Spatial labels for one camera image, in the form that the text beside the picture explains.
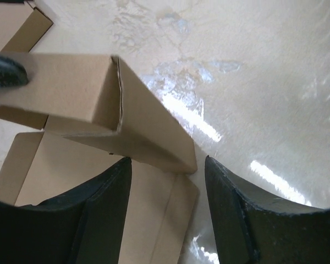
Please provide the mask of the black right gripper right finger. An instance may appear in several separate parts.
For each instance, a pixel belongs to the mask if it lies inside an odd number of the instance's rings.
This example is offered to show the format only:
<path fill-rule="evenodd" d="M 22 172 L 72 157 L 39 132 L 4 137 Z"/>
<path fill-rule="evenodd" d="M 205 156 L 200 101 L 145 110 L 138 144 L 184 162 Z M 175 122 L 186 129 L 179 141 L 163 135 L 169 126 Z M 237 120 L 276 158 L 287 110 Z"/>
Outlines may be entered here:
<path fill-rule="evenodd" d="M 220 263 L 330 263 L 330 208 L 276 196 L 212 157 L 205 184 Z"/>

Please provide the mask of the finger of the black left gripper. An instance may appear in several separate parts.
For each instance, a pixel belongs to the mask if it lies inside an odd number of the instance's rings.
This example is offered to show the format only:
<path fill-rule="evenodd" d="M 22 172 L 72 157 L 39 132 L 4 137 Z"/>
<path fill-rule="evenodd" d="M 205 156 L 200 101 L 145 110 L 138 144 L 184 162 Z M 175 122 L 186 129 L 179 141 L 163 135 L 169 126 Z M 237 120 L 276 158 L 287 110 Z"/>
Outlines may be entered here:
<path fill-rule="evenodd" d="M 27 84 L 28 75 L 25 68 L 13 59 L 0 55 L 0 88 Z"/>

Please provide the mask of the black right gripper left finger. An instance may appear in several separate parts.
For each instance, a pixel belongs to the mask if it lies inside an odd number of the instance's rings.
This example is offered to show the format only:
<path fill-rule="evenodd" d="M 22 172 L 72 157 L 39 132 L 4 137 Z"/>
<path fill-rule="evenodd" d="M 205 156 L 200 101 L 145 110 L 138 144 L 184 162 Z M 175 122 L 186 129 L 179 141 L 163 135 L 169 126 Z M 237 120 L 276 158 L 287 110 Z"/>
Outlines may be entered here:
<path fill-rule="evenodd" d="M 124 157 L 38 205 L 0 201 L 0 263 L 117 263 L 131 178 Z"/>

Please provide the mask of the brown cardboard box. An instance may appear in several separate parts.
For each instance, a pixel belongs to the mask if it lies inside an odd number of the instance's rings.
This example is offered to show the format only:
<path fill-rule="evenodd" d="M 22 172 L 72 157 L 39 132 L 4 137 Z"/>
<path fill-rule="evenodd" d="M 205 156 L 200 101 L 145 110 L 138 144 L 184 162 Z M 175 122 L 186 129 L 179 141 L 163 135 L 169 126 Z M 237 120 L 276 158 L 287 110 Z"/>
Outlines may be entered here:
<path fill-rule="evenodd" d="M 0 201 L 38 205 L 131 159 L 117 263 L 177 263 L 197 197 L 195 146 L 118 56 L 0 52 L 25 86 L 0 88 L 0 119 L 26 125 L 0 171 Z"/>

